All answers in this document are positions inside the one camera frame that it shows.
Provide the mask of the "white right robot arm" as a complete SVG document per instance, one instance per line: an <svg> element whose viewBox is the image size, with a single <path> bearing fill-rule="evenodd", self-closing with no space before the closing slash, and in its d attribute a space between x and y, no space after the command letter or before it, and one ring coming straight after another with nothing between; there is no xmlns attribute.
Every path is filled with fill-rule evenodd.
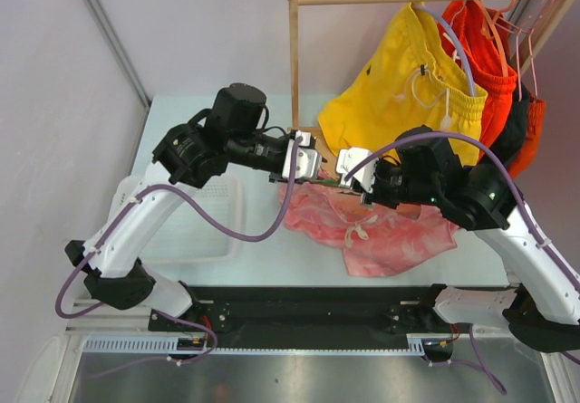
<svg viewBox="0 0 580 403"><path fill-rule="evenodd" d="M438 208L516 276L515 287L496 291L439 288L418 309L425 330L465 322L506 329L545 353L578 350L579 277L489 148L462 134L420 126L366 153L348 175L370 203Z"/></svg>

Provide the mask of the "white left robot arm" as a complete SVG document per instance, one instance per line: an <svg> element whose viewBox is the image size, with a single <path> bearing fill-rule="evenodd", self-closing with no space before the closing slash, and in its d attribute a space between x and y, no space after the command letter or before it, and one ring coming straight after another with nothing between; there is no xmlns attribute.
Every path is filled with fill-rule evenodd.
<svg viewBox="0 0 580 403"><path fill-rule="evenodd" d="M171 128L152 151L137 186L105 226L85 241L71 241L65 253L75 274L99 305L119 311L146 306L183 331L194 328L200 309L187 286L147 269L140 254L168 218L184 203L210 225L237 240L266 240L282 224L296 184L319 177L324 157L309 132L268 135L269 109L258 88L236 82L217 92L211 107ZM268 173L286 185L287 196L275 221L261 235L243 235L213 220L194 196L231 164Z"/></svg>

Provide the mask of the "green wire hanger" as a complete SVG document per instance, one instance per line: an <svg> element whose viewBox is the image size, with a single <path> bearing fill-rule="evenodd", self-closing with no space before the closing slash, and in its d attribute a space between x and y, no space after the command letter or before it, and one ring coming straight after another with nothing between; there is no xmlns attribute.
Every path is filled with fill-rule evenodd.
<svg viewBox="0 0 580 403"><path fill-rule="evenodd" d="M318 178L315 181L315 184L323 186L323 187L331 187L331 188L338 188L341 190L351 190L350 186L344 185L341 183L339 179L336 178Z"/></svg>

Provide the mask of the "pink patterned shorts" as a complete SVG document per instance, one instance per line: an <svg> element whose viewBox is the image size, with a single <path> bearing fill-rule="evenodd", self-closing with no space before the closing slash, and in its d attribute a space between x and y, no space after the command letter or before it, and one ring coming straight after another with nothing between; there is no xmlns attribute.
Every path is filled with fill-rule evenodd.
<svg viewBox="0 0 580 403"><path fill-rule="evenodd" d="M345 191L305 183L294 187L286 229L342 251L350 276L390 277L457 247L459 227L433 206L363 206Z"/></svg>

